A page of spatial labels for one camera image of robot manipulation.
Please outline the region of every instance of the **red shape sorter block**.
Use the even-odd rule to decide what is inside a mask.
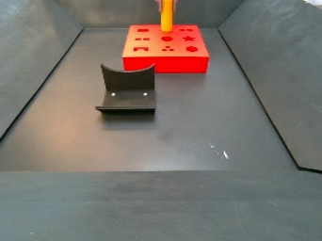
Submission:
[[[126,71],[155,64],[157,72],[206,72],[208,62],[197,25],[174,25],[170,33],[163,33],[159,25],[131,25],[123,50]]]

